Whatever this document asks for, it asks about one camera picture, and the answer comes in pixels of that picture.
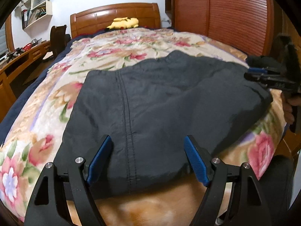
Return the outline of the person's right hand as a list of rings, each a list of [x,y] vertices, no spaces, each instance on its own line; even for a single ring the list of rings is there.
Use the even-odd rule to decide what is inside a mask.
[[[293,106],[300,106],[301,100],[300,96],[297,97],[289,97],[288,92],[281,93],[282,98],[282,105],[283,105],[283,112],[284,112],[284,119],[286,123],[293,124],[295,118],[293,116]]]

